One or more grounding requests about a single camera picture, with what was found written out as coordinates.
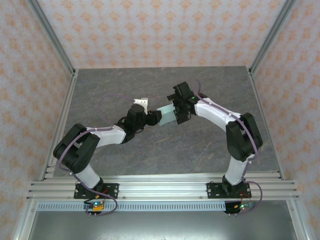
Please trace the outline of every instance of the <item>black bracket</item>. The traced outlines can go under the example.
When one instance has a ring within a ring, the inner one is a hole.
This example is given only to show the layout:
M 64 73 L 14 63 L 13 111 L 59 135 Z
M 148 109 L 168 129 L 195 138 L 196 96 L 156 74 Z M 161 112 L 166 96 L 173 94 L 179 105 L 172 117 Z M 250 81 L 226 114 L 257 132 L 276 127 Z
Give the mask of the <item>black bracket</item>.
M 111 197 L 117 199 L 119 193 L 119 184 L 118 183 L 103 183 L 101 190 L 99 192 L 105 192 L 105 194 L 110 195 Z M 74 190 L 74 199 L 94 199 L 96 194 L 87 190 L 81 183 L 75 184 Z
M 232 189 L 229 192 L 225 189 L 225 183 L 209 182 L 206 184 L 206 193 L 208 199 L 247 199 L 248 196 L 251 198 L 250 185 L 249 183 L 244 182 L 232 186 Z

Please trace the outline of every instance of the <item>patterned wallpaper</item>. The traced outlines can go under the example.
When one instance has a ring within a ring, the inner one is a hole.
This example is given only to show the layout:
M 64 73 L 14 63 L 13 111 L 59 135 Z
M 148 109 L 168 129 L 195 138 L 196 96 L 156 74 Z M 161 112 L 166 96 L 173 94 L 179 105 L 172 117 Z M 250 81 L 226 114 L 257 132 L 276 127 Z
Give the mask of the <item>patterned wallpaper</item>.
M 26 0 L 0 1 L 0 239 L 39 179 L 70 76 Z
M 250 66 L 285 0 L 39 0 L 75 68 Z
M 320 1 L 298 0 L 255 76 L 288 179 L 320 239 Z

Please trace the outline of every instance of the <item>table surface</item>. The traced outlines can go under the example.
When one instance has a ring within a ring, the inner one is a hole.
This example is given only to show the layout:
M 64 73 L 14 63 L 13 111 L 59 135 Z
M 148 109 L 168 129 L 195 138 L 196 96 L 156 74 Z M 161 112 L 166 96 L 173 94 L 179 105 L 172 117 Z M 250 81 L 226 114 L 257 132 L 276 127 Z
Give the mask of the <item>table surface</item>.
M 132 99 L 148 98 L 149 110 L 168 105 L 173 86 L 186 81 L 191 88 L 200 80 L 201 92 L 217 104 L 237 113 L 251 113 L 263 140 L 259 157 L 248 171 L 277 171 L 277 157 L 244 66 L 81 69 L 66 121 L 66 133 L 74 124 L 107 127 L 127 115 L 132 102 L 107 97 L 97 114 L 99 101 L 110 93 Z M 230 162 L 226 134 L 208 120 L 192 116 L 178 125 L 146 126 L 125 144 L 99 147 L 90 164 L 100 175 L 187 174 L 226 172 Z M 54 176 L 66 176 L 59 169 Z

